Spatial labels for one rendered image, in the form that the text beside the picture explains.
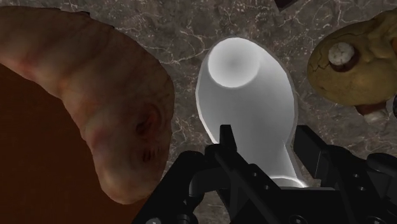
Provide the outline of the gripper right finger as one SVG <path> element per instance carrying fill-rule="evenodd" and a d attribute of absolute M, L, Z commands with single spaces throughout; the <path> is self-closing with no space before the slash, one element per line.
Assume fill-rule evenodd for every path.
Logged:
<path fill-rule="evenodd" d="M 349 224 L 397 224 L 397 157 L 359 158 L 306 125 L 296 127 L 293 151 L 322 187 L 340 193 Z"/>

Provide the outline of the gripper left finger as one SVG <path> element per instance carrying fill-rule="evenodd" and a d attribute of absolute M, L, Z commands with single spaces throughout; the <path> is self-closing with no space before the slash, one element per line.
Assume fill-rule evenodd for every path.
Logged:
<path fill-rule="evenodd" d="M 195 208 L 216 191 L 230 224 L 273 224 L 263 199 L 272 181 L 238 153 L 230 125 L 221 125 L 219 143 L 204 153 L 185 151 L 174 162 L 132 224 L 199 224 Z"/>

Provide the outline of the white vase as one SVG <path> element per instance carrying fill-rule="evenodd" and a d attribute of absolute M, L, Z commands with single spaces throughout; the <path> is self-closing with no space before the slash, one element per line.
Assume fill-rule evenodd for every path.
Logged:
<path fill-rule="evenodd" d="M 230 125 L 238 153 L 278 186 L 307 186 L 290 148 L 298 107 L 281 61 L 265 47 L 232 37 L 202 62 L 195 91 L 200 120 L 213 143 Z"/>

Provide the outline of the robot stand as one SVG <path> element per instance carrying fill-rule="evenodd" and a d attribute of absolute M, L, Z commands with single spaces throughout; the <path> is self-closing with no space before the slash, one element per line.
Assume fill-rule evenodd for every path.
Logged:
<path fill-rule="evenodd" d="M 294 4 L 297 0 L 274 0 L 279 11 L 283 11 Z"/>

